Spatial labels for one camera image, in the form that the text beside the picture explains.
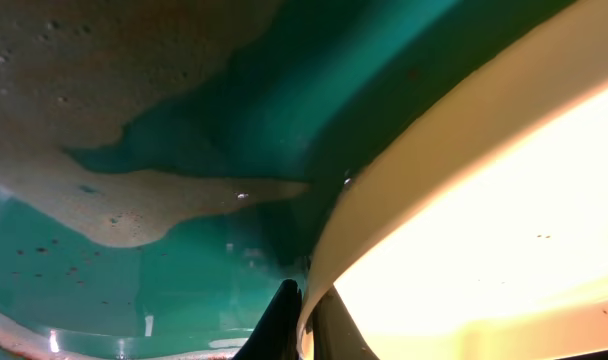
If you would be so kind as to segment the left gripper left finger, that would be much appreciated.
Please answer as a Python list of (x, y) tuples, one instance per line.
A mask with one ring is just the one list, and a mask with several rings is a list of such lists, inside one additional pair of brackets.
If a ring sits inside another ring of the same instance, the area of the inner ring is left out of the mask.
[(284, 280), (233, 360), (298, 360), (296, 326), (301, 306), (297, 282)]

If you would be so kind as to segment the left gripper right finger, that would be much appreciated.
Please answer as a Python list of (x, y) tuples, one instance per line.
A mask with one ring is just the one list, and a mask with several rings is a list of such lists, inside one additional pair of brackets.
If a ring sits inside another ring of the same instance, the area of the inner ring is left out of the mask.
[(314, 360), (379, 360), (334, 287), (315, 306), (312, 331)]

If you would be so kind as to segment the yellow-green plate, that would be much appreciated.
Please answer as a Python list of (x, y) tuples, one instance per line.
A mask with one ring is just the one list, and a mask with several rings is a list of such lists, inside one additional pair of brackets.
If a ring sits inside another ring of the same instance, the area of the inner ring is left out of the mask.
[(608, 350), (608, 0), (579, 1), (415, 120), (342, 194), (297, 348), (338, 300), (382, 359)]

